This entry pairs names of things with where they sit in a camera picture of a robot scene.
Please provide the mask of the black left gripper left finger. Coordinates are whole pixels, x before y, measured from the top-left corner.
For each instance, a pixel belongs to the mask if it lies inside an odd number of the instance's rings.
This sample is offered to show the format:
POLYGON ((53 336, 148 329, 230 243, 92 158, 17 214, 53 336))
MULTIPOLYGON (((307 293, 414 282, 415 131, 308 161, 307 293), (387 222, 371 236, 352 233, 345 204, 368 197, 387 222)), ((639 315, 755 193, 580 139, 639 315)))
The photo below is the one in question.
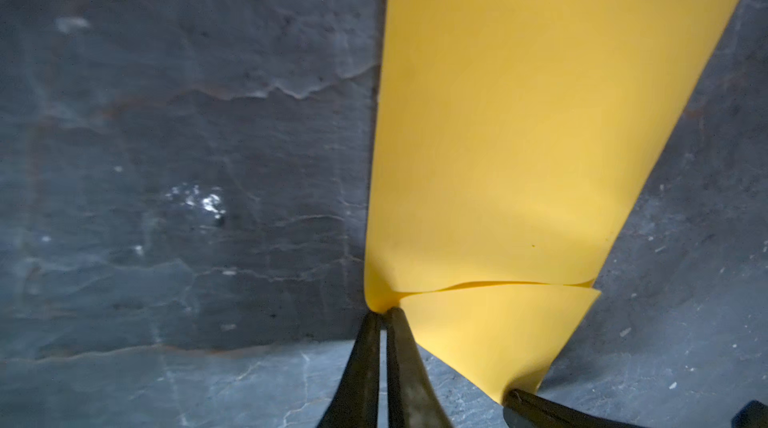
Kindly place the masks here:
POLYGON ((338 388, 318 428, 377 426, 381 325, 377 313, 369 312, 363 318, 338 388))

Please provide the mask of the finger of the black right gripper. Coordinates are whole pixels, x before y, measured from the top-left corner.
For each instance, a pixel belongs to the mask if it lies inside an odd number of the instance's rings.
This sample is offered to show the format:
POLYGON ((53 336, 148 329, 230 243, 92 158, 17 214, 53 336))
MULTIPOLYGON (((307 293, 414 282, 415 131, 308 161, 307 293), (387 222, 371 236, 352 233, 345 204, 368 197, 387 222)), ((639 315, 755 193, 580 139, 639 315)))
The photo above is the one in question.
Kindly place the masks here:
POLYGON ((522 416, 536 427, 547 428, 638 428, 637 425, 589 415, 537 395, 512 389, 503 406, 522 416))

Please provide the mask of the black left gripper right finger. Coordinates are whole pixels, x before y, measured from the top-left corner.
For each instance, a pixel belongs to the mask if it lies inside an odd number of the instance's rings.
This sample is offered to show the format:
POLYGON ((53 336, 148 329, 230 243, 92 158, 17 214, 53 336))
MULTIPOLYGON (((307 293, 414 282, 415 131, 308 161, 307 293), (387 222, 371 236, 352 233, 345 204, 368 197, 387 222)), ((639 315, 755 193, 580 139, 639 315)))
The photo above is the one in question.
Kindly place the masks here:
POLYGON ((405 312, 385 314, 389 427, 452 427, 440 404, 405 312))

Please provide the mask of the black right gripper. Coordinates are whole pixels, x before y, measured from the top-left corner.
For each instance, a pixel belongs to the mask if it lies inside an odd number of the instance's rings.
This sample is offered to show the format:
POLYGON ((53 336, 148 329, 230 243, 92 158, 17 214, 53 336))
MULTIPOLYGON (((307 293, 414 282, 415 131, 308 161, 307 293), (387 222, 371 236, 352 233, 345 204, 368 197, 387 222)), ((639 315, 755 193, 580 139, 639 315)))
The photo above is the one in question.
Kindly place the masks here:
POLYGON ((732 428, 768 428, 768 406, 757 400, 748 402, 731 420, 732 428))

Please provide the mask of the yellow square paper sheet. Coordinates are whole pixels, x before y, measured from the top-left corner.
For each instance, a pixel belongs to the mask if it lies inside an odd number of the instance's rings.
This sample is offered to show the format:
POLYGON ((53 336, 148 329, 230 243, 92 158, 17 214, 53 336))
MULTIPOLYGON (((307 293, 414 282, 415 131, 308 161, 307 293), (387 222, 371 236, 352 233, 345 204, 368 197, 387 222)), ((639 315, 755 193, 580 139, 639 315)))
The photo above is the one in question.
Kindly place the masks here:
POLYGON ((541 384, 739 0, 387 0, 370 309, 491 399, 541 384))

